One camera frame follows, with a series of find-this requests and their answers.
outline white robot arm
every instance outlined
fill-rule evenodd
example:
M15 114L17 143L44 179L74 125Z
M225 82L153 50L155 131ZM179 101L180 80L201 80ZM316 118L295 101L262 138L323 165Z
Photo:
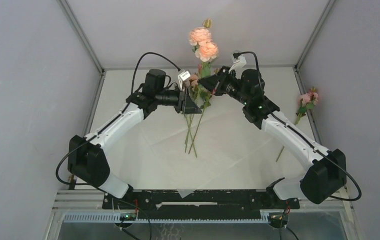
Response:
M201 113L182 84L175 90L164 89L165 76L164 71L150 70L145 83L139 88L142 91L131 94L120 113L84 138L73 137L70 141L71 151L86 144L70 154L68 170L117 198L131 191L131 186L110 172L105 152L112 144L144 120L158 105L174 106L178 113L183 114ZM346 175L340 169L345 169L345 156L338 149L329 151L289 122L279 107L263 95L264 81L258 76L260 73L257 70L247 69L241 79L237 79L235 71L222 67L216 75L199 80L199 84L212 94L228 94L241 102L249 122L278 139L305 169L306 174L293 179L281 178L267 190L272 190L280 200L306 198L319 204L345 185Z

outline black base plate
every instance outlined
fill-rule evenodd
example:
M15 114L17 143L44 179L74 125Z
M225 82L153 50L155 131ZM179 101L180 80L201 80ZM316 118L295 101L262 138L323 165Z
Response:
M115 209L133 210L133 207L110 194L105 195L103 209L112 209L112 201ZM176 190L134 190L128 192L121 200L133 205L138 205L151 219L172 220L234 220L234 219L258 219L259 210L279 209L284 210L287 203L292 209L299 209L299 201L291 198L287 201L277 200L266 191L254 189L244 190L196 190L185 198L181 198ZM211 202L216 205L160 205L165 202Z

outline flower bud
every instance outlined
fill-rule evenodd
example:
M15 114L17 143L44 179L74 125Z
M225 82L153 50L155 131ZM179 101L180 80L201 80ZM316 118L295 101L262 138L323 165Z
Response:
M203 22L203 26L205 27L205 28L210 28L211 26L212 26L212 19L206 19L204 22Z

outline pink flower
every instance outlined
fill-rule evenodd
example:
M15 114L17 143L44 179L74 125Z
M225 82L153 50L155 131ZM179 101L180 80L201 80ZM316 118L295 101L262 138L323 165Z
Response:
M197 81L197 80L199 80L199 76L196 75L196 74L192 74L192 75L188 78L188 80L189 80L190 82Z
M188 34L188 40L193 46L197 44L204 46L206 43L212 41L212 34L205 27L196 27Z
M203 62L217 58L218 53L218 46L213 42L207 42L205 45L201 45L195 52L196 57L200 58Z
M313 101L313 104L316 105L318 103L318 94L316 92L309 92L310 99Z
M302 101L302 106L305 106L306 104L313 102L313 104L316 105L318 103L318 100L318 94L314 91L310 91L308 93L300 95L297 99L297 103L300 104L300 101Z
M308 102L310 102L310 94L309 92L303 95L300 95L297 99L297 103L300 104L300 101L302 101L302 106L305 106Z
M185 86L195 87L198 84L199 76L197 74L192 74L187 80L184 81Z
M197 69L199 70L198 73L199 73L199 76L202 74L202 64L198 64L197 65Z
M195 86L197 86L197 85L198 85L198 82L197 82L197 81L192 81L192 82L191 82L191 86L192 86L192 87L195 87Z

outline glass panel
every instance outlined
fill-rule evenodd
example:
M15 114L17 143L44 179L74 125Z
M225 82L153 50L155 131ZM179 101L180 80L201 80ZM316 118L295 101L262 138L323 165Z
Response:
M290 213L288 227L299 239L345 240L338 212ZM278 229L265 223L167 223L152 224L152 240L279 240ZM149 239L146 223L133 224L127 230L141 240ZM63 223L61 240L132 240L113 223ZM282 239L294 240L287 229Z

